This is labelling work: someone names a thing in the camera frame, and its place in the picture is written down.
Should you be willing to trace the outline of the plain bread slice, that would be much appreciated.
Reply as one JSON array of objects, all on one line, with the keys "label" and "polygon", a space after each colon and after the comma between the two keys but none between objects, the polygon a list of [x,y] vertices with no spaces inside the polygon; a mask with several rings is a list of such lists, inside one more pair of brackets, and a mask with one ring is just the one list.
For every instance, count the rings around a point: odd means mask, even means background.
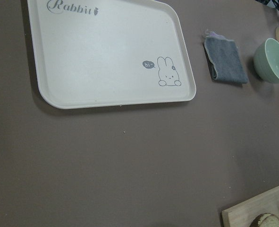
[{"label": "plain bread slice", "polygon": [[271,213],[263,213],[252,221],[250,227],[279,227],[279,218]]}]

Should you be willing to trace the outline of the cream rabbit tray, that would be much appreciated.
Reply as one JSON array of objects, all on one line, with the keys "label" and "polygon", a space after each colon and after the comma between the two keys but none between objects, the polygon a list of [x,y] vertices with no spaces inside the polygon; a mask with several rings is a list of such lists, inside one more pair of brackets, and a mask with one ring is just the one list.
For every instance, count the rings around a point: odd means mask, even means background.
[{"label": "cream rabbit tray", "polygon": [[175,10],[155,0],[30,0],[38,89],[59,109],[190,101]]}]

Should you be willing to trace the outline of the grey folded cloth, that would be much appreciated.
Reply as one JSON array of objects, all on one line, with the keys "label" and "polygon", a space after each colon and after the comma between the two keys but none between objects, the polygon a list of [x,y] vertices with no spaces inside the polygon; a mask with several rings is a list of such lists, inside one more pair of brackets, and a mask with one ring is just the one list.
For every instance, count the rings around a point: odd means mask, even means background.
[{"label": "grey folded cloth", "polygon": [[234,40],[227,39],[214,31],[206,31],[204,48],[211,63],[213,80],[233,84],[248,83],[248,77]]}]

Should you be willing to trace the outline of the mint green bowl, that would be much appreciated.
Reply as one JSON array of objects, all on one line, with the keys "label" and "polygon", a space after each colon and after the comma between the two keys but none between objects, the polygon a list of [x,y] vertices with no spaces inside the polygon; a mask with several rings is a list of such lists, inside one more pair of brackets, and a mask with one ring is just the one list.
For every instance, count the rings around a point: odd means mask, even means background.
[{"label": "mint green bowl", "polygon": [[255,51],[254,68],[259,77],[272,84],[279,83],[279,42],[266,39]]}]

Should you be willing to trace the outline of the wooden cutting board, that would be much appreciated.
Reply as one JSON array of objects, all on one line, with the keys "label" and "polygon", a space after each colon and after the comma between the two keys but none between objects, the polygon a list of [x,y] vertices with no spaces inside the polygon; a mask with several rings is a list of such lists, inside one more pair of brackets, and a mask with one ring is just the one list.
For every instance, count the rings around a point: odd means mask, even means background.
[{"label": "wooden cutting board", "polygon": [[222,211],[225,227],[248,227],[260,214],[271,213],[279,218],[279,186]]}]

